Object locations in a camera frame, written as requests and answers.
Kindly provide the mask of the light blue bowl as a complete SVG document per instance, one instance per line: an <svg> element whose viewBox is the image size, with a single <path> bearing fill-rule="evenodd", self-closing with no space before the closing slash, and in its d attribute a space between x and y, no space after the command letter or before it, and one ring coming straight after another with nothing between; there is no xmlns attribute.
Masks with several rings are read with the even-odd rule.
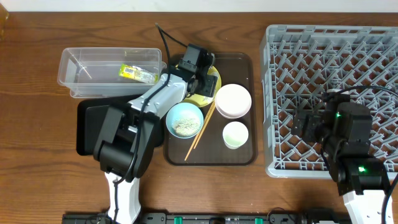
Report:
<svg viewBox="0 0 398 224"><path fill-rule="evenodd" d="M203 113L197 106L195 106L191 103L176 104L167 113L165 122L166 122L166 127L169 130L169 132L177 138L181 138L181 139L192 138L200 132L200 130L199 130L195 135L189 136L187 138L180 137L180 136L176 135L176 133L174 132L174 129L173 129L173 124L176 120L180 120L183 118L198 118L201 122L200 130L204 125Z"/></svg>

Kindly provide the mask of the rice and nuts food waste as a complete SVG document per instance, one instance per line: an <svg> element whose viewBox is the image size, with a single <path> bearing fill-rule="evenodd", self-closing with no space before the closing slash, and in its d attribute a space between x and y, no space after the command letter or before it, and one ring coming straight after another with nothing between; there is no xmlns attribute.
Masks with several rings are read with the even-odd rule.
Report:
<svg viewBox="0 0 398 224"><path fill-rule="evenodd" d="M187 138L200 130L201 122L198 118L183 118L176 120L173 129L176 135Z"/></svg>

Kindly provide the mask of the green yellow snack wrapper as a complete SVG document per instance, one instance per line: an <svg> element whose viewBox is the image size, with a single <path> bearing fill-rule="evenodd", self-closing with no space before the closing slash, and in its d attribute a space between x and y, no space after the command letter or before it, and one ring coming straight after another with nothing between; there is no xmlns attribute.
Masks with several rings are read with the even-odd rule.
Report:
<svg viewBox="0 0 398 224"><path fill-rule="evenodd" d="M147 84L155 84L159 80L157 73L150 72L135 65L126 64L121 65L119 76Z"/></svg>

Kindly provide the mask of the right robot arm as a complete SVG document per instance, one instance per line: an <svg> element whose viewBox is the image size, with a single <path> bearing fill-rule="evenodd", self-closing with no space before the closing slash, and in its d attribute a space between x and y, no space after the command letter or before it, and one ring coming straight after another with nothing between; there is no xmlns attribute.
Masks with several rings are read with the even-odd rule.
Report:
<svg viewBox="0 0 398 224"><path fill-rule="evenodd" d="M325 110L298 110L291 133L319 143L326 168L337 184L352 223L393 223L390 181L379 159L370 155L373 117L351 101L346 90L323 94Z"/></svg>

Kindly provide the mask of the pink white bowl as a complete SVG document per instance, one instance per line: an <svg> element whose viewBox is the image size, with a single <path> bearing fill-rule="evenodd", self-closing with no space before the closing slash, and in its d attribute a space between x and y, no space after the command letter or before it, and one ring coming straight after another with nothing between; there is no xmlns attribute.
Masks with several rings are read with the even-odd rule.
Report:
<svg viewBox="0 0 398 224"><path fill-rule="evenodd" d="M249 112L252 99L249 91L238 84L222 86L215 97L217 111L228 119L243 117Z"/></svg>

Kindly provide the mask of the white green cup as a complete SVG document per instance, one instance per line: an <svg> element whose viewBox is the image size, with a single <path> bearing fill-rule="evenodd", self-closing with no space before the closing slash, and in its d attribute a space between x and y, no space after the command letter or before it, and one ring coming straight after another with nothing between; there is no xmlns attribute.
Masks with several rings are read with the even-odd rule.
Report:
<svg viewBox="0 0 398 224"><path fill-rule="evenodd" d="M248 140L249 131L243 123L233 121L224 127L222 136L227 148L237 149Z"/></svg>

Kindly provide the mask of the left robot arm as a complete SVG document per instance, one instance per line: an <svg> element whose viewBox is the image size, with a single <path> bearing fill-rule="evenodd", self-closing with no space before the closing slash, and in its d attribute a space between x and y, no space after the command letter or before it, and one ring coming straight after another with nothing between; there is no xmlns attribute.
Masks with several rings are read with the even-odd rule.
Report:
<svg viewBox="0 0 398 224"><path fill-rule="evenodd" d="M213 96L217 77L209 75L215 55L186 52L138 98L111 105L93 150L110 187L111 223L134 223L141 211L139 179L152 159L160 120L187 95Z"/></svg>

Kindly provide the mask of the yellow round plate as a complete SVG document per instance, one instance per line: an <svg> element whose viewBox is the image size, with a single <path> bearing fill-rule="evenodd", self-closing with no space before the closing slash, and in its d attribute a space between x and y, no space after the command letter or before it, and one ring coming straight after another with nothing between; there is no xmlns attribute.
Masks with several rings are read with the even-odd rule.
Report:
<svg viewBox="0 0 398 224"><path fill-rule="evenodd" d="M182 103L191 103L199 108L207 106L209 104L212 104L212 102L215 99L215 96L218 92L218 90L221 88L221 76L219 71L216 69L215 66L212 66L209 70L208 70L208 75L217 77L217 82L216 82L216 86L215 86L215 93L213 97L207 97L207 96L203 96L203 95L198 95L198 94L194 94L191 97L185 98Z"/></svg>

